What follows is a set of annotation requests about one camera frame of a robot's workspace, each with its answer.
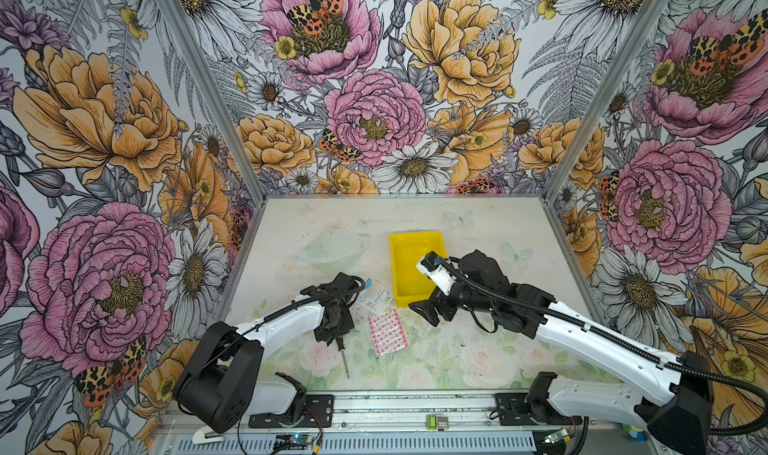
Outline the black yellow handled screwdriver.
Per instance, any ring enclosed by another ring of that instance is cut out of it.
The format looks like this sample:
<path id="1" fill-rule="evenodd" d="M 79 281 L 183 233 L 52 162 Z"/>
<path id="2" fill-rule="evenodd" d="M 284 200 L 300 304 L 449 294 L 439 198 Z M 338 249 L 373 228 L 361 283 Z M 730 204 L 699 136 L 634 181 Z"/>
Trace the black yellow handled screwdriver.
<path id="1" fill-rule="evenodd" d="M 339 351 L 339 353 L 341 354 L 341 357 L 342 357 L 342 363 L 343 363 L 343 367 L 344 367 L 344 371 L 345 371 L 346 377 L 348 379 L 350 379 L 351 375 L 350 375 L 349 365 L 348 365 L 348 361 L 347 361 L 346 354 L 345 354 L 346 347 L 345 347 L 344 339 L 343 339 L 342 336 L 339 336 L 339 337 L 336 338 L 336 345 L 337 345 L 337 349 L 338 349 L 338 351 Z"/>

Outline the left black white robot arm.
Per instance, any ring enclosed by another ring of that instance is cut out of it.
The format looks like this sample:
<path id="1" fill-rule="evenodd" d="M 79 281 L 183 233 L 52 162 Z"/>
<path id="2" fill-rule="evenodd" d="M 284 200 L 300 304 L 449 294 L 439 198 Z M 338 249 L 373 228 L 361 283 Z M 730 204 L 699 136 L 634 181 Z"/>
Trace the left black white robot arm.
<path id="1" fill-rule="evenodd" d="M 214 323 L 179 376 L 172 399 L 219 434 L 240 422 L 268 427 L 307 421 L 313 408 L 307 388 L 282 372 L 261 380 L 262 362 L 306 333 L 342 348 L 343 337 L 354 329 L 351 308 L 364 289 L 362 278 L 340 272 L 262 318 L 237 326 Z"/>

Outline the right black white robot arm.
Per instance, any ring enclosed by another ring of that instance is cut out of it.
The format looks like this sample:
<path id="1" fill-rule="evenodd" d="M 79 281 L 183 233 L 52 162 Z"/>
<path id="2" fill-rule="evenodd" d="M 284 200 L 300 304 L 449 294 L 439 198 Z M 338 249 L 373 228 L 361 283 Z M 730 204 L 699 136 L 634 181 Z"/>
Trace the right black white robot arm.
<path id="1" fill-rule="evenodd" d="M 512 283 L 495 259 L 476 250 L 460 259 L 427 253 L 415 265 L 435 285 L 410 309 L 431 325 L 458 310 L 490 314 L 495 327 L 563 349 L 616 377 L 587 382 L 541 372 L 520 407 L 539 423 L 600 419 L 634 426 L 680 454 L 703 454 L 714 393 L 704 360 L 646 346 L 576 312 L 530 284 Z"/>

